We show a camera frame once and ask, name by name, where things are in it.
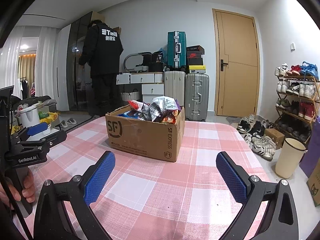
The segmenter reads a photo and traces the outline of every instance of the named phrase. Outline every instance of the suitcase handle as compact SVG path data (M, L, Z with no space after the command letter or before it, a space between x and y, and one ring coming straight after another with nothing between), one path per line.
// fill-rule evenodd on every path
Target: suitcase handle
M176 43L176 53L181 53L181 43Z
M197 93L197 94L198 94L198 96L199 96L199 102L197 102L197 104L200 104L201 101L202 101L202 95L201 95L200 93Z

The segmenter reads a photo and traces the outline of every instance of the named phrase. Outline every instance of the blue gripper pad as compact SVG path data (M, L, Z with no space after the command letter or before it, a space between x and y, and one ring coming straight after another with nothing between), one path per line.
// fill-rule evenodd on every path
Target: blue gripper pad
M34 136L40 132L47 130L47 128L48 128L48 124L46 122L41 122L39 124L29 127L29 130L27 131L27 135Z
M107 157L101 162L94 174L87 182L84 188L84 201L89 206L96 202L104 185L106 184L111 172L116 165L115 155L110 152Z
M218 153L216 165L235 201L244 204L247 201L247 188L222 153Z

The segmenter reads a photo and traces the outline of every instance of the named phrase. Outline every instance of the blue sneaker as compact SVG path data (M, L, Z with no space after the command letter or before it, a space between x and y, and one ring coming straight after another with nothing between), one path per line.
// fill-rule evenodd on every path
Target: blue sneaker
M302 63L302 66L300 66L301 70L299 71L299 74L304 76L306 74L306 69L308 69L308 67L309 67L309 63L304 61Z
M308 64L308 68L305 69L306 75L307 76L314 76L316 78L316 80L319 80L317 65L309 64L309 63L307 63L305 61L303 63Z

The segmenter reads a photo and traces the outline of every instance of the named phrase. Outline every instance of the white curtain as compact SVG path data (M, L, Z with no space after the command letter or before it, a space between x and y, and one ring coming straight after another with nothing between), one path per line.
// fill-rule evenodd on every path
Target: white curtain
M41 27L35 65L36 96L50 96L53 92L53 52L59 29Z
M14 27L0 49L0 88L14 85L13 95L21 97L18 60L24 26Z

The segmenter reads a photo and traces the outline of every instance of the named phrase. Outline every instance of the purple bag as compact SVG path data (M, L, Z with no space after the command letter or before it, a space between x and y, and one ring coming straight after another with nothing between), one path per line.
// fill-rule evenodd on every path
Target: purple bag
M320 158L320 117L316 119L313 125L312 136L308 145L308 151L305 153L300 168L309 178L315 169Z

